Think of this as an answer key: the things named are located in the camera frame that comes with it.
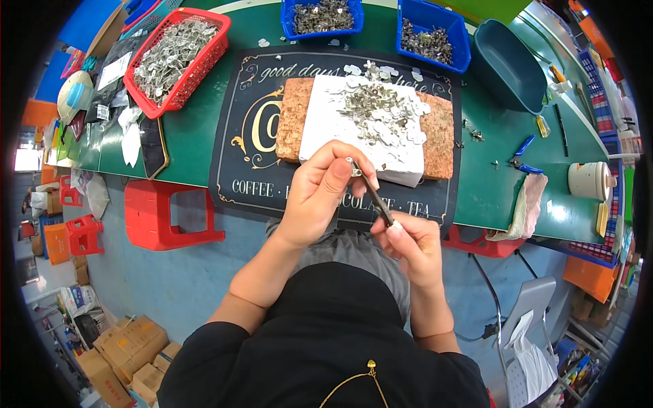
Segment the tweezers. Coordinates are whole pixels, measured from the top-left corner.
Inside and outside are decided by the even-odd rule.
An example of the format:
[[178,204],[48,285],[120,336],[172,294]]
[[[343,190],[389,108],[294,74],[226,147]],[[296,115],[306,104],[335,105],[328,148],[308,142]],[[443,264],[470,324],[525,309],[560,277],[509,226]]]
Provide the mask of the tweezers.
[[382,218],[385,220],[385,226],[390,227],[392,223],[394,222],[394,218],[392,218],[392,214],[390,213],[390,210],[388,209],[388,206],[385,204],[383,200],[381,200],[381,197],[376,193],[376,190],[372,186],[372,183],[370,183],[370,180],[365,176],[365,173],[363,173],[362,169],[360,168],[360,165],[358,165],[358,162],[356,160],[352,161],[351,164],[360,171],[360,176],[363,179],[363,183],[365,183],[365,187],[367,187],[368,193],[370,196],[372,196],[372,204],[374,204],[374,207],[379,211],[381,214]]

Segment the wire cutters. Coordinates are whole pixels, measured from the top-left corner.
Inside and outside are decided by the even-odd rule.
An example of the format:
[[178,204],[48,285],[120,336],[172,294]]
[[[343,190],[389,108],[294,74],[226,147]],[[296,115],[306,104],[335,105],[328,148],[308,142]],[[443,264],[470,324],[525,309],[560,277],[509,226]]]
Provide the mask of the wire cutters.
[[541,169],[531,167],[529,165],[523,165],[519,163],[520,157],[524,154],[526,151],[526,148],[535,140],[535,135],[531,134],[529,137],[526,138],[526,140],[523,141],[521,146],[519,146],[519,149],[515,152],[515,155],[513,156],[512,159],[508,161],[511,166],[515,167],[518,170],[521,170],[525,173],[532,173],[532,174],[542,174],[544,173]]
[[385,205],[385,202],[381,200],[381,197],[376,193],[376,190],[372,186],[372,183],[370,183],[369,179],[367,176],[365,176],[365,173],[362,172],[360,169],[360,165],[356,160],[352,161],[351,163],[354,168],[360,171],[360,176],[363,179],[363,183],[365,183],[365,187],[367,187],[368,193],[370,196],[372,196],[372,204],[374,204],[374,207],[376,207],[377,210],[379,210],[379,213],[381,214],[383,220],[385,221],[385,226],[390,227],[392,223],[394,222],[394,219],[392,218],[392,214],[390,213],[390,210],[388,209],[388,206]]

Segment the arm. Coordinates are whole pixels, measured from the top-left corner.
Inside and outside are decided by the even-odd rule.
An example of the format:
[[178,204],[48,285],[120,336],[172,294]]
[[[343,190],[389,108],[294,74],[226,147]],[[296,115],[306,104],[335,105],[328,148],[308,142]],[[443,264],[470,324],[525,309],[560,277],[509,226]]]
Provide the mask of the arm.
[[460,353],[442,283],[439,225],[402,212],[392,212],[392,216],[399,226],[385,228],[379,219],[371,232],[388,256],[400,259],[411,283],[413,337],[425,349]]
[[[283,219],[259,253],[234,276],[218,309],[208,322],[231,322],[253,334],[266,310],[279,298],[304,248],[324,233],[350,184],[352,157],[378,188],[376,172],[363,153],[331,141],[307,160],[293,176]],[[353,180],[352,193],[362,198],[365,184]]]

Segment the white foam block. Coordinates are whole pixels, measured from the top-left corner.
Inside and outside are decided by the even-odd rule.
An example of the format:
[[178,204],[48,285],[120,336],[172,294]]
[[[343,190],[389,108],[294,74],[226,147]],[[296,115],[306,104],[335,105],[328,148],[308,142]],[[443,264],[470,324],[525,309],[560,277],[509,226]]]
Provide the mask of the white foam block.
[[[334,95],[329,93],[330,90],[345,89],[346,86],[346,78],[341,76],[317,75],[315,77],[306,112],[299,161],[303,163],[327,142],[338,139],[360,149],[376,167],[378,178],[416,187],[424,174],[422,145],[408,142],[404,146],[393,146],[393,152],[402,159],[399,161],[388,153],[388,149],[382,146],[381,142],[370,146],[367,140],[358,139],[360,131],[353,120],[338,112],[339,109],[345,108],[345,99],[334,98]],[[383,84],[383,86],[395,90],[399,98],[417,98],[412,87],[393,84]]]

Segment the mobile phone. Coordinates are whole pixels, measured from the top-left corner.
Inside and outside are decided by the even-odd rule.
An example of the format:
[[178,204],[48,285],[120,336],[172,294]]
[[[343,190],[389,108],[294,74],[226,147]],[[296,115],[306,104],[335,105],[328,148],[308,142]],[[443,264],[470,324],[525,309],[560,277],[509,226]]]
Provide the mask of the mobile phone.
[[154,177],[170,163],[163,137],[163,124],[161,118],[145,118],[138,127],[140,129],[140,149],[143,153],[145,177],[148,180],[154,180]]

